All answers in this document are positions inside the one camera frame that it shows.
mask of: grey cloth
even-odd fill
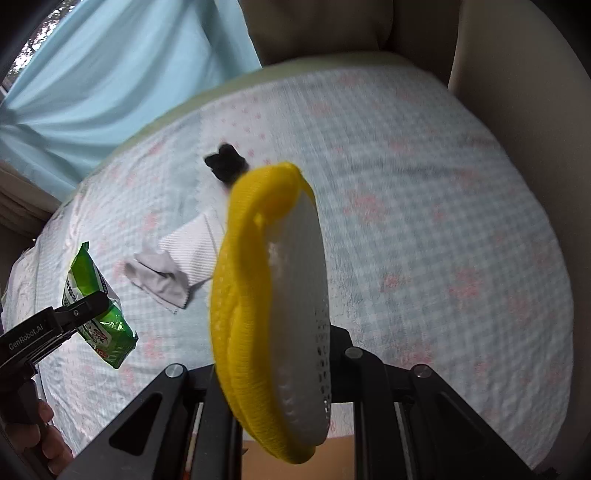
[[[168,252],[144,249],[125,262],[124,273],[131,283],[145,290],[157,302],[175,312],[189,300],[187,275],[178,269]]]

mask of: yellow sponge cleaning pad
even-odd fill
[[[213,275],[213,356],[232,412],[302,463],[330,422],[326,264],[314,194],[290,163],[241,177]]]

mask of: light blue curtain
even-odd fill
[[[141,127],[260,67],[238,0],[83,0],[0,105],[0,159],[64,200]]]

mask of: light blue checkered sheet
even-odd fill
[[[73,449],[167,364],[212,361],[207,289],[172,314],[122,265],[218,201],[202,158],[224,141],[253,167],[290,160],[311,183],[332,322],[389,364],[432,365],[528,464],[542,460],[566,413],[573,361],[557,240],[491,133],[410,66],[326,70],[208,103],[117,154],[60,208],[37,239],[36,278],[21,286],[34,289],[30,309],[60,304],[89,241],[139,334],[118,371],[78,336],[41,363]],[[343,411],[331,431],[350,432]]]

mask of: window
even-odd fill
[[[25,43],[18,57],[14,60],[6,78],[2,81],[0,87],[0,100],[10,90],[10,87],[17,79],[18,75],[24,70],[27,64],[33,58],[33,55],[42,43],[49,38],[49,35],[56,29],[59,22],[61,22],[68,13],[74,10],[82,0],[64,0],[53,12],[45,17],[45,20],[35,29],[31,37]]]

